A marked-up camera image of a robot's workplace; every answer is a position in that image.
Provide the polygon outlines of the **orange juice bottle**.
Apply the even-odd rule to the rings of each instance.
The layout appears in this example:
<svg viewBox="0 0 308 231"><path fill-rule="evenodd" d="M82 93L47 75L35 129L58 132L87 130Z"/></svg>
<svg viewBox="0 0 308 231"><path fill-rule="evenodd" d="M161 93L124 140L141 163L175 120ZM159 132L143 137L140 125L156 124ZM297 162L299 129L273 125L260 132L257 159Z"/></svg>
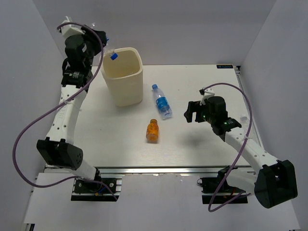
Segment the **orange juice bottle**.
<svg viewBox="0 0 308 231"><path fill-rule="evenodd" d="M146 139L148 142L157 143L159 137L159 126L156 119L151 119L146 130Z"/></svg>

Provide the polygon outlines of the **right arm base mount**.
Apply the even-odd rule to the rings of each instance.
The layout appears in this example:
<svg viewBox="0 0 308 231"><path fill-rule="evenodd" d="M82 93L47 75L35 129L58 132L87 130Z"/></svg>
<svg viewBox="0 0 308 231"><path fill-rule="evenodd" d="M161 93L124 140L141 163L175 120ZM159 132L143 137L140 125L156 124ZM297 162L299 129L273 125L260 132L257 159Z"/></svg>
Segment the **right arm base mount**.
<svg viewBox="0 0 308 231"><path fill-rule="evenodd" d="M216 188L218 187L219 183L229 170L229 166L220 170L215 177L203 177L197 180L197 185L202 188L202 203L204 205L208 205L212 198L213 193L215 192ZM243 192L243 194L231 202L231 204L247 204L248 199L246 196L245 191L240 190L236 187L229 186L225 181L221 188L219 189L216 197L214 198L213 204L220 205L224 202L234 198L239 193Z"/></svg>

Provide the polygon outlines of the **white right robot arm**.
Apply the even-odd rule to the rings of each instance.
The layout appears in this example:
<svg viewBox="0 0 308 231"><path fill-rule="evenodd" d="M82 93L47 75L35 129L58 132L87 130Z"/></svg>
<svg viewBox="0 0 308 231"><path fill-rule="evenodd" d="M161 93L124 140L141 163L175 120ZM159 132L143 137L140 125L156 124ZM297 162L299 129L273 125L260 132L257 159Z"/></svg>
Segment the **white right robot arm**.
<svg viewBox="0 0 308 231"><path fill-rule="evenodd" d="M241 171L237 167L226 167L218 172L219 190L228 192L240 190L233 199L241 195L255 195L265 208L271 208L298 196L295 167L289 160L281 161L244 134L242 125L228 116L222 97L204 97L201 101L190 101L184 117L188 123L208 122L213 132L234 148L254 170L255 174Z"/></svg>

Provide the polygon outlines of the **small blue-cap bottle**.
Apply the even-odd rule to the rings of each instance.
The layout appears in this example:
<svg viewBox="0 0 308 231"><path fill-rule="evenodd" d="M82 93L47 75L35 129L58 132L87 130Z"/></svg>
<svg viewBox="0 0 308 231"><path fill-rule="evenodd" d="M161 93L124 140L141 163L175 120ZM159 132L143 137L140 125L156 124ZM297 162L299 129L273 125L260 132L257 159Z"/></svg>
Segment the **small blue-cap bottle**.
<svg viewBox="0 0 308 231"><path fill-rule="evenodd" d="M97 30L96 23L92 23L90 28L95 31L97 34L101 34L102 31ZM110 42L109 37L105 33L105 39L103 39L103 44L105 44L103 48L103 56L109 57L111 60L115 60L118 57L118 54L115 52L114 44Z"/></svg>

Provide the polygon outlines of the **blue label water bottle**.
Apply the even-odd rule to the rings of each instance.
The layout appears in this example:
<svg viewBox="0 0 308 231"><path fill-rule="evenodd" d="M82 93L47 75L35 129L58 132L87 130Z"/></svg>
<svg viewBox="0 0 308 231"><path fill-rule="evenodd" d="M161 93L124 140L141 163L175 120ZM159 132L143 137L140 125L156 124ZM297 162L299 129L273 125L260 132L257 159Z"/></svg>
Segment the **blue label water bottle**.
<svg viewBox="0 0 308 231"><path fill-rule="evenodd" d="M156 84L153 84L152 92L153 92L154 102L156 104L156 107L158 109L161 118L163 120L171 118L172 110L163 91Z"/></svg>

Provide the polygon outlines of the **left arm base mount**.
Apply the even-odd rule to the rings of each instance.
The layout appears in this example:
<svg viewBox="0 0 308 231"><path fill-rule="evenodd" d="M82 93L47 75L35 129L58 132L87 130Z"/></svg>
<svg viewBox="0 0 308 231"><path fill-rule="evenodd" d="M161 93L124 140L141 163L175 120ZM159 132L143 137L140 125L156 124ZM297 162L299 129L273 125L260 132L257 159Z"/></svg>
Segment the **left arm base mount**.
<svg viewBox="0 0 308 231"><path fill-rule="evenodd" d="M109 187L112 193L101 184L75 180L71 194L71 201L78 202L116 202L122 186L122 177L119 175L102 175L102 182Z"/></svg>

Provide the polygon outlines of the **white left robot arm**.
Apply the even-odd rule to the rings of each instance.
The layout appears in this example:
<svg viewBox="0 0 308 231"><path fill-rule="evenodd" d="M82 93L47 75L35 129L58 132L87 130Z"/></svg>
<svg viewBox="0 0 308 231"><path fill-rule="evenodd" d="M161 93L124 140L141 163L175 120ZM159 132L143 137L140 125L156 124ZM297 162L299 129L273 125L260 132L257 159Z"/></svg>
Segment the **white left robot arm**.
<svg viewBox="0 0 308 231"><path fill-rule="evenodd" d="M97 168L83 159L83 151L74 145L75 126L89 83L94 56L107 44L104 31L70 35L65 39L66 58L62 65L61 96L59 106L49 132L44 140L38 140L37 150L48 165L64 168L86 179L85 186L97 192L102 186Z"/></svg>

